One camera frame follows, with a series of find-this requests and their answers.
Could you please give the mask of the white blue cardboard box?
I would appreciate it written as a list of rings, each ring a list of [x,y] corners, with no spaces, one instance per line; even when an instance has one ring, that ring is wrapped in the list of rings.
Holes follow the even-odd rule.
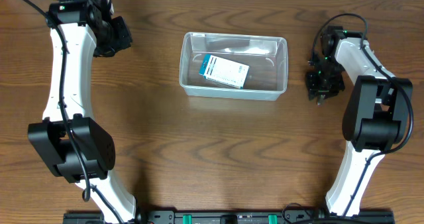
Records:
[[[225,58],[206,54],[199,69],[199,74],[206,80],[242,89],[250,66]]]

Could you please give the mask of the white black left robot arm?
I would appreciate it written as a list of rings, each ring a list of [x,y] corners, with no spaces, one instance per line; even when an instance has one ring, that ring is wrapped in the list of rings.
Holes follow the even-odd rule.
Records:
[[[115,145],[93,116],[91,65],[131,46],[111,0],[59,0],[45,13],[53,45],[50,93],[28,139],[49,171],[82,190],[100,208],[103,223],[138,223],[135,197],[114,170]]]

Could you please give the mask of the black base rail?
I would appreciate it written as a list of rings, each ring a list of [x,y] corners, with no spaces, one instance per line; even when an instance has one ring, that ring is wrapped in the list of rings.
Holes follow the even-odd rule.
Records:
[[[151,211],[138,214],[131,223],[153,224],[243,224],[243,223],[377,223],[395,224],[392,211],[361,211],[358,215],[339,219],[322,209],[287,209],[277,212],[174,212]]]

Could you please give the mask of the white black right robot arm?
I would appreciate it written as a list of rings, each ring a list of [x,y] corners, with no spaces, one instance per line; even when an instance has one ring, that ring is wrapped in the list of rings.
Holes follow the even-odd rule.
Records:
[[[317,38],[322,53],[312,53],[309,61],[308,98],[322,103],[344,91],[343,72],[354,86],[342,121],[343,161],[325,196],[330,214],[354,217],[377,165],[409,134],[413,86],[383,67],[363,32],[327,26]]]

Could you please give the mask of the clear plastic container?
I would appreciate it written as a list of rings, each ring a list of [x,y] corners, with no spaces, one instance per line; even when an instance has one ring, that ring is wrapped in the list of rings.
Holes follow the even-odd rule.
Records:
[[[188,32],[180,57],[187,95],[275,101],[288,86],[288,44],[276,36]]]

